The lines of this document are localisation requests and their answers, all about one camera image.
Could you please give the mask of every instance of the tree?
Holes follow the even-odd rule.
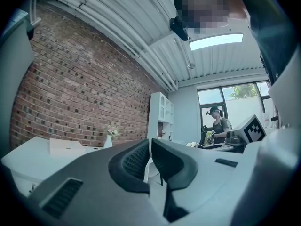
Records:
[[[234,99],[248,98],[257,95],[253,84],[234,86],[232,89],[234,92],[229,96]]]

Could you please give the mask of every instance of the white vase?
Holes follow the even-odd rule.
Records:
[[[109,148],[109,147],[112,147],[113,144],[112,144],[112,136],[111,135],[107,135],[107,139],[104,143],[104,148]]]

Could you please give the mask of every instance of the person's arm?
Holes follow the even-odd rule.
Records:
[[[229,130],[229,127],[228,127],[228,124],[227,124],[227,121],[226,121],[225,118],[222,118],[221,125],[222,125],[222,128],[223,128],[224,132],[218,133],[218,134],[214,134],[214,138],[226,137],[227,136],[227,131]]]

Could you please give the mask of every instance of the woman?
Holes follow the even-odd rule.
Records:
[[[213,144],[223,143],[226,139],[227,131],[230,130],[227,119],[223,118],[222,111],[217,107],[210,109],[210,115],[215,119],[213,130],[216,132],[212,135]]]

